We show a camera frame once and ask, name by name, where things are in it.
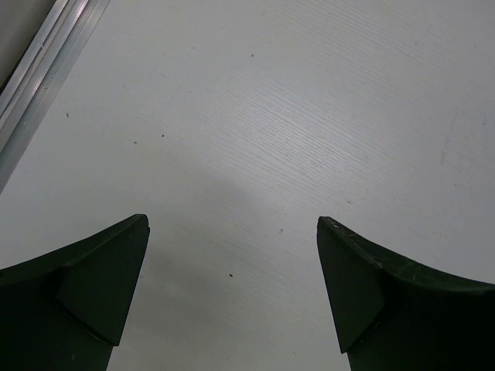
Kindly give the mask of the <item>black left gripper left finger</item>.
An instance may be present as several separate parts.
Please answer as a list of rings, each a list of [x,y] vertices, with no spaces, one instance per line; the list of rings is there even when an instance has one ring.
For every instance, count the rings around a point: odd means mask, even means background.
[[[135,214],[1,271],[3,370],[105,370],[119,346],[149,241]]]

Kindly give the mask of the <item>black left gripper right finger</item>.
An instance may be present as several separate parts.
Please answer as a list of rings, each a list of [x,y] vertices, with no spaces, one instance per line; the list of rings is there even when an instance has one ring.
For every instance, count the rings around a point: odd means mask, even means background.
[[[317,247],[353,370],[492,370],[494,286],[448,274],[322,216]]]

